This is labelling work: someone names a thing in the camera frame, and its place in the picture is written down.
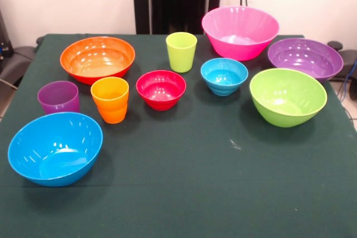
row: blue cable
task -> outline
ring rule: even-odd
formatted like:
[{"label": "blue cable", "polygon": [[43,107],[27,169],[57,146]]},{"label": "blue cable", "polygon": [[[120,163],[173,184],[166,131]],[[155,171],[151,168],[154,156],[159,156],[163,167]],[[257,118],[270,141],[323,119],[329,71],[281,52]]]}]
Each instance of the blue cable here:
[{"label": "blue cable", "polygon": [[341,102],[343,102],[346,98],[346,94],[347,94],[347,81],[350,78],[350,76],[353,74],[353,72],[355,71],[357,67],[357,59],[355,60],[355,63],[352,66],[351,71],[349,72],[349,74],[346,76],[345,81],[344,81],[344,93],[343,93],[343,98],[341,99]]}]

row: orange bowl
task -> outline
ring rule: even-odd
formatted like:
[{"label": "orange bowl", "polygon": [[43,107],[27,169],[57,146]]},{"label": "orange bowl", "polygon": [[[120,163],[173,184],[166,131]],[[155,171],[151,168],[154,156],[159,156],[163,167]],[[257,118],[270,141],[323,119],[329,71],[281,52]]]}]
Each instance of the orange bowl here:
[{"label": "orange bowl", "polygon": [[92,85],[107,77],[122,77],[135,59],[134,48],[124,40],[98,36],[77,41],[61,54],[62,68],[78,81]]}]

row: cup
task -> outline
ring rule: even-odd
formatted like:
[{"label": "cup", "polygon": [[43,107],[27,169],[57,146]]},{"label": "cup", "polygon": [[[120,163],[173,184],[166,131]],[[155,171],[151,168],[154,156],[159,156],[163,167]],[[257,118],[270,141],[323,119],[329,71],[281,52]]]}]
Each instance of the cup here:
[{"label": "cup", "polygon": [[38,102],[46,114],[62,111],[79,113],[79,93],[75,84],[69,81],[54,81],[43,86],[37,93]]},{"label": "cup", "polygon": [[176,32],[166,37],[170,68],[175,72],[188,72],[194,63],[197,38],[186,32]]},{"label": "cup", "polygon": [[105,122],[117,124],[124,120],[129,99],[129,84],[124,79],[113,76],[99,79],[90,93]]}]

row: large blue bowl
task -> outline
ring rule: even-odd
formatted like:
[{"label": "large blue bowl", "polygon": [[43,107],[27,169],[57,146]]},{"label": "large blue bowl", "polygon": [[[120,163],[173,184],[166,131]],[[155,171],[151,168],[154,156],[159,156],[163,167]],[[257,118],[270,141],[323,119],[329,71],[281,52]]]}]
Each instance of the large blue bowl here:
[{"label": "large blue bowl", "polygon": [[228,96],[246,81],[248,69],[239,61],[215,58],[202,65],[201,76],[214,94]]},{"label": "large blue bowl", "polygon": [[93,166],[103,132],[80,113],[55,113],[25,125],[13,137],[8,160],[21,176],[49,187],[70,185]]}]

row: purple bowl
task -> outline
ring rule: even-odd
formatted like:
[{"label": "purple bowl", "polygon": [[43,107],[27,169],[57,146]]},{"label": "purple bowl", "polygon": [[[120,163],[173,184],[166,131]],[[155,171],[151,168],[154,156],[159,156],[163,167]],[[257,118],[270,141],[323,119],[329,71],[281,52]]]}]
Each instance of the purple bowl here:
[{"label": "purple bowl", "polygon": [[304,72],[319,82],[335,76],[344,65],[341,55],[332,47],[304,38],[288,38],[272,44],[268,57],[275,67]]}]

